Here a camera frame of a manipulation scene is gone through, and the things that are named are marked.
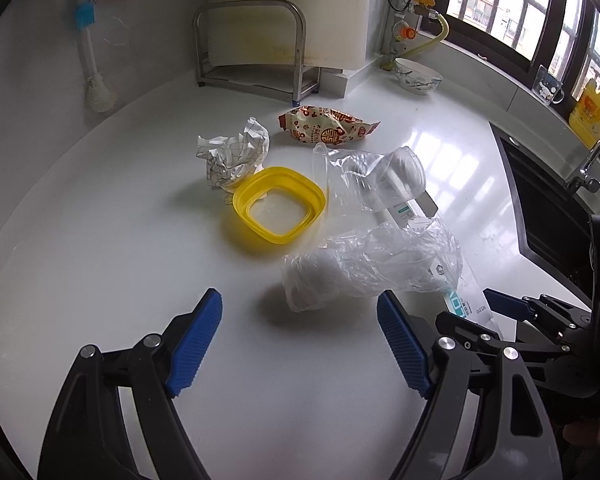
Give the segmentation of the left hand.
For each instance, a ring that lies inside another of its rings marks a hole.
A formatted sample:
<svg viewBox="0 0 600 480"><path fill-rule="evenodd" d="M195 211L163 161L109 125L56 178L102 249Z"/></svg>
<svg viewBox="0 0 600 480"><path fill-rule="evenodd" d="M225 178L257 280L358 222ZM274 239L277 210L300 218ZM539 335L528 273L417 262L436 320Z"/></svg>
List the left hand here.
<svg viewBox="0 0 600 480"><path fill-rule="evenodd" d="M600 419L573 422L562 430L562 436L571 445L594 448L600 445Z"/></svg>

